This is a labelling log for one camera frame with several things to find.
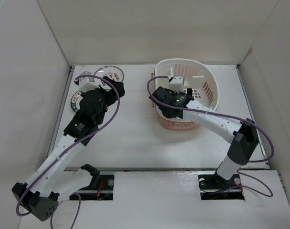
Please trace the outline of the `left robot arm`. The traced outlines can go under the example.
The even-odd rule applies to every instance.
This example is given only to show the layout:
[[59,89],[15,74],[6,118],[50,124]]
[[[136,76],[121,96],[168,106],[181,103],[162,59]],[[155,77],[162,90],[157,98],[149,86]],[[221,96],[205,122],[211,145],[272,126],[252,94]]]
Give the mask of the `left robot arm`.
[[20,217],[32,214],[40,221],[46,221],[56,211],[58,205],[70,199],[83,187],[94,189],[99,184],[100,172],[86,164],[82,166],[71,181],[57,186],[68,164],[82,151],[95,134],[110,124],[104,122],[108,107],[119,104],[124,96],[124,84],[109,77],[99,77],[110,88],[90,82],[91,75],[81,75],[74,82],[82,93],[80,109],[63,131],[58,144],[43,164],[24,183],[16,183],[12,193],[17,199],[16,214]]

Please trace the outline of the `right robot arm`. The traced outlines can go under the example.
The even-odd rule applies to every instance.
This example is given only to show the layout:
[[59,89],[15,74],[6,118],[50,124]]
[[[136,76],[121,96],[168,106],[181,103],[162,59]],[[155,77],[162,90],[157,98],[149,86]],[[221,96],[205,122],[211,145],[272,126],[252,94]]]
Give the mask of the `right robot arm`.
[[213,176],[214,185],[223,188],[230,183],[234,173],[246,165],[255,151],[259,138],[254,122],[209,114],[209,108],[195,100],[191,94],[175,93],[158,87],[149,97],[168,119],[179,118],[205,127],[230,143],[227,155]]

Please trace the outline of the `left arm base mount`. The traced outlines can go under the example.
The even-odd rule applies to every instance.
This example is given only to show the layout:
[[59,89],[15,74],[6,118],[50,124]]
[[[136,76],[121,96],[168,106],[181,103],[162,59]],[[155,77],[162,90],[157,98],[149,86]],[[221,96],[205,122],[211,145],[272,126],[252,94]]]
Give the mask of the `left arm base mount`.
[[81,167],[83,172],[91,175],[91,181],[85,187],[79,189],[77,193],[81,200],[109,201],[113,200],[114,193],[114,173],[101,172],[97,168],[86,164]]

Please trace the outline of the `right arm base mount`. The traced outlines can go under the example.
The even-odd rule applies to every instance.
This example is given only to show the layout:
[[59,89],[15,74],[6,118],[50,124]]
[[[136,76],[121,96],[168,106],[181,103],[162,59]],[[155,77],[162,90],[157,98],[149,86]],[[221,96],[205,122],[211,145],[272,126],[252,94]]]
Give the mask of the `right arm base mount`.
[[238,173],[225,180],[216,172],[201,171],[198,172],[198,186],[201,200],[245,200]]

